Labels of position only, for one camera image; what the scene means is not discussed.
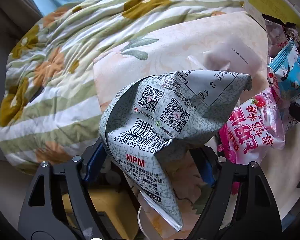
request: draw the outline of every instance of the nutrition facts table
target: nutrition facts table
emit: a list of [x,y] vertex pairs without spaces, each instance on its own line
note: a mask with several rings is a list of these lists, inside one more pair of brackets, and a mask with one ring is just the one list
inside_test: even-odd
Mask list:
[[175,76],[210,107],[238,74],[225,71],[177,71]]

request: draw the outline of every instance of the gray snack bag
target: gray snack bag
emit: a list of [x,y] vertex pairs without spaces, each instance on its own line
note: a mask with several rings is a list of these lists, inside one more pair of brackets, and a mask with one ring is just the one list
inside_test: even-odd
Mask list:
[[175,230],[183,222],[162,166],[202,147],[250,88],[247,74],[176,71],[124,87],[103,113],[100,136],[107,154]]

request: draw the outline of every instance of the pink candy bag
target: pink candy bag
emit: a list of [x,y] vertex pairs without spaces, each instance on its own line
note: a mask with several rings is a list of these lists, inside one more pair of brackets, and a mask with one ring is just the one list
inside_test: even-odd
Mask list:
[[283,149],[283,125],[272,89],[235,108],[219,135],[225,156],[232,163],[260,164],[267,148]]

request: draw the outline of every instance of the strawberry illustration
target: strawberry illustration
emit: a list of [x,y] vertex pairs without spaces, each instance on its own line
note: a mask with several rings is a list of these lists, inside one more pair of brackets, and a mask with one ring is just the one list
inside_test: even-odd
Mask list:
[[256,95],[253,97],[254,99],[254,104],[257,107],[264,107],[266,105],[266,98],[263,95]]

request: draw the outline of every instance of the floral bedsheet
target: floral bedsheet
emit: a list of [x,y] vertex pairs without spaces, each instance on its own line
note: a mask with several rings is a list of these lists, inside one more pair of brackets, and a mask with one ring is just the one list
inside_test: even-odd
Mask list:
[[44,160],[65,162],[94,144],[111,100],[100,104],[94,84],[93,60],[101,53],[125,44],[121,55],[142,64],[148,54],[129,46],[155,41],[129,41],[182,22],[242,11],[242,5],[243,0],[78,0],[45,16],[8,57],[0,108],[0,147],[7,160],[33,174]]

